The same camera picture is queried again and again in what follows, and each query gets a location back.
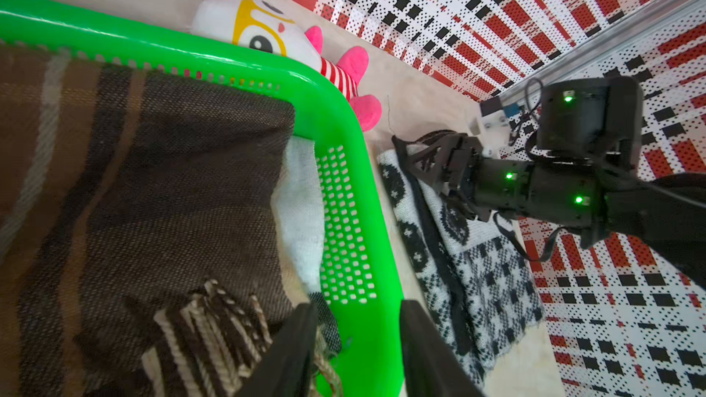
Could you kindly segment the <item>white pink plush toy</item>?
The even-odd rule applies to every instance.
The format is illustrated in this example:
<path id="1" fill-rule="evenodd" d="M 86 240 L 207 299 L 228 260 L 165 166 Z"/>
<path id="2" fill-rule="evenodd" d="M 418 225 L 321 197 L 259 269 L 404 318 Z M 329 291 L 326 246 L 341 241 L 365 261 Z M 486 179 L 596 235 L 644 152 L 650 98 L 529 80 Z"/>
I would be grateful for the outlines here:
<path id="1" fill-rule="evenodd" d="M 359 93 L 370 65 L 364 48 L 354 46 L 331 62 L 322 55 L 324 37 L 319 27 L 305 31 L 264 0 L 205 0 L 197 8 L 191 33 L 290 58 L 318 71 L 349 101 L 364 132 L 382 117 L 380 100 Z"/>

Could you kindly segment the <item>green plastic basket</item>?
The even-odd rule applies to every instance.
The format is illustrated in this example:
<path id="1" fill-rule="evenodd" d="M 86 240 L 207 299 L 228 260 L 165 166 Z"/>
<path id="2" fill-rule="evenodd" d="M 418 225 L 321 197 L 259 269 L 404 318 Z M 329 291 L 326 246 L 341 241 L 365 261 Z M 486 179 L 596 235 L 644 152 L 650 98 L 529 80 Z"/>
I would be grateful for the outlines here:
<path id="1" fill-rule="evenodd" d="M 404 382 L 403 292 L 359 122 L 327 79 L 294 60 L 51 0 L 1 0 L 1 39 L 156 69 L 289 102 L 315 145 L 325 202 L 323 296 L 343 343 L 347 396 L 396 396 Z"/>

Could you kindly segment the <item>black white patterned scarf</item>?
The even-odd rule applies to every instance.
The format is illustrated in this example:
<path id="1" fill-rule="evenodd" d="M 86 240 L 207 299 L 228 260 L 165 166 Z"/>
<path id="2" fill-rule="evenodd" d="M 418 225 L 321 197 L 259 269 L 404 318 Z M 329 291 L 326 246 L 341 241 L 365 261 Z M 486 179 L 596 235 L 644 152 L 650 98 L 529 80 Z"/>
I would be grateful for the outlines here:
<path id="1" fill-rule="evenodd" d="M 378 155 L 397 228 L 430 317 L 477 385 L 509 353 L 544 309 L 510 223 L 471 221 L 404 169 L 419 143 L 393 139 Z"/>

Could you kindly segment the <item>brown plaid fringed scarf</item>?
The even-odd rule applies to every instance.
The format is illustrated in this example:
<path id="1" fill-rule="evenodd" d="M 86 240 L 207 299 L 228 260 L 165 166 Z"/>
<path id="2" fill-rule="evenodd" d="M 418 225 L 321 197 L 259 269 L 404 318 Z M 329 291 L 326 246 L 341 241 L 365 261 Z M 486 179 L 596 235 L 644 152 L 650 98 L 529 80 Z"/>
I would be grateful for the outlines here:
<path id="1" fill-rule="evenodd" d="M 310 304 L 272 197 L 295 109 L 1 50 L 1 393 L 237 396 Z"/>

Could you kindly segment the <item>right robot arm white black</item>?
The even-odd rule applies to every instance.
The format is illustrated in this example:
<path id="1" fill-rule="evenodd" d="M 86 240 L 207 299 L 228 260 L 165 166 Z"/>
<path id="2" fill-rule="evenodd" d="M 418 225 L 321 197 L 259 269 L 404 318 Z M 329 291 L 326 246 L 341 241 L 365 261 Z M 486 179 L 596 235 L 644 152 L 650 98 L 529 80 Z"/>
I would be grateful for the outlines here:
<path id="1" fill-rule="evenodd" d="M 524 161 L 486 157 L 464 133 L 435 132 L 417 152 L 395 140 L 400 165 L 465 219 L 551 222 L 583 248 L 633 236 L 704 285 L 705 176 L 639 178 L 643 90 L 634 78 L 540 85 L 528 116 L 538 128 Z"/>

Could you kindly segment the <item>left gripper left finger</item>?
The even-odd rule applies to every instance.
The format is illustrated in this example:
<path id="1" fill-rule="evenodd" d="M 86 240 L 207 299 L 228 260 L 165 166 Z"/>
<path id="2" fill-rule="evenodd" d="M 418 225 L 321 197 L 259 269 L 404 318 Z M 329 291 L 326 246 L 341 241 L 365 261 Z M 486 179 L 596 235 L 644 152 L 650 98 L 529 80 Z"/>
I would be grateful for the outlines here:
<path id="1" fill-rule="evenodd" d="M 313 380 L 316 330 L 314 305 L 298 305 L 236 396 L 308 396 Z"/>

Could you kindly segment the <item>grey black white checked scarf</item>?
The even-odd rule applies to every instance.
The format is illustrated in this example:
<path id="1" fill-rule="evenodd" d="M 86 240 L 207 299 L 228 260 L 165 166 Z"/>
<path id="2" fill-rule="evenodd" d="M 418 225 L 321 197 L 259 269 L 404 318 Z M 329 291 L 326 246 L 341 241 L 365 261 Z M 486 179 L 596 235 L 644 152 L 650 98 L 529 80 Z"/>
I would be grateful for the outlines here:
<path id="1" fill-rule="evenodd" d="M 313 141 L 296 136 L 288 141 L 271 205 L 281 261 L 294 285 L 290 295 L 295 303 L 308 300 L 316 307 L 324 356 L 334 358 L 342 341 L 322 290 L 325 207 Z"/>

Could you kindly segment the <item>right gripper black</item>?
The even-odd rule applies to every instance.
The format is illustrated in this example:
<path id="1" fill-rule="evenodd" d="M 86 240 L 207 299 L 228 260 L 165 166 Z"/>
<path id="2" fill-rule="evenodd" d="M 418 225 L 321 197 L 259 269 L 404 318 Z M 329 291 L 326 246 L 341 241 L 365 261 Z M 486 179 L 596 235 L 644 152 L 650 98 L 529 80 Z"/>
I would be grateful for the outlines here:
<path id="1" fill-rule="evenodd" d="M 492 212 L 516 220 L 525 213 L 532 164 L 483 156 L 475 137 L 446 134 L 410 153 L 411 143 L 393 136 L 400 166 L 418 180 L 435 187 L 467 215 L 489 221 Z"/>

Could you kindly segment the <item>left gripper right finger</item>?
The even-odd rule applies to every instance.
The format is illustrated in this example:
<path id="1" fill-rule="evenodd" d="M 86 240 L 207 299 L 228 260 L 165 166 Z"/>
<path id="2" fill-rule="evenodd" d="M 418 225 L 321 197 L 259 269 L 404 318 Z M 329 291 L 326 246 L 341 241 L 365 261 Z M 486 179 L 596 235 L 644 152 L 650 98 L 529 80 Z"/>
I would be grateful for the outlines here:
<path id="1" fill-rule="evenodd" d="M 420 303 L 401 302 L 399 325 L 408 396 L 484 396 Z"/>

